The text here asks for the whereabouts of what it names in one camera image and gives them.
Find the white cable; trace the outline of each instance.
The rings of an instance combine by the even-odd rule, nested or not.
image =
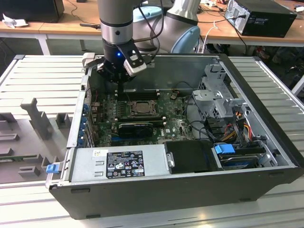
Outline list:
[[[204,54],[204,52],[205,52],[207,37],[208,37],[209,33],[211,32],[211,30],[213,30],[213,29],[219,29],[219,27],[217,27],[216,24],[215,24],[215,23],[217,23],[217,22],[220,22],[220,21],[215,20],[215,21],[213,22],[213,27],[210,28],[209,31],[208,31],[207,34],[206,34],[206,37],[205,37],[205,40],[204,40],[204,43],[203,43],[203,50],[202,50],[202,52],[201,52],[202,54]]]

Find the paper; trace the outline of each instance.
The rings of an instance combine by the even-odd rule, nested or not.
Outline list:
[[[4,20],[2,20],[2,22],[7,26],[7,27],[10,27],[12,29],[14,29],[15,27],[22,27],[22,26],[27,26],[29,25],[25,20],[23,19],[12,19],[12,18],[9,18],[7,16],[5,16],[3,14],[3,18]]]

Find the black cover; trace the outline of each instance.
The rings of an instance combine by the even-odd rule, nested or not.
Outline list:
[[[57,23],[63,14],[62,0],[1,0],[0,19],[3,15],[13,19]]]
[[[235,0],[250,12],[242,35],[284,38],[297,14],[272,0]]]
[[[216,171],[211,147],[212,143],[199,140],[165,142],[166,153],[172,153],[175,163],[171,173]]]

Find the computer case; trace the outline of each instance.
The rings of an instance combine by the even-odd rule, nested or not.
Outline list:
[[[0,19],[3,15],[13,19],[57,23],[64,12],[62,0],[1,0]]]
[[[230,0],[225,18],[242,36],[284,38],[297,14],[272,0]]]

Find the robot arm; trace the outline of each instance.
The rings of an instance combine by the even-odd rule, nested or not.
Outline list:
[[[109,81],[125,82],[128,77],[123,67],[131,77],[146,68],[146,63],[133,42],[133,9],[142,0],[97,2],[105,57],[98,71]]]
[[[136,74],[147,68],[151,57],[143,57],[139,51],[156,50],[157,39],[134,43],[152,36],[147,21],[133,22],[133,9],[143,0],[98,0],[98,10],[104,42],[104,62],[97,71],[106,80],[122,84],[131,81]],[[147,12],[149,24],[158,34],[161,49],[168,52],[188,52],[183,47],[193,48],[200,30],[196,16],[200,0],[176,0],[162,22],[162,10],[153,17]]]

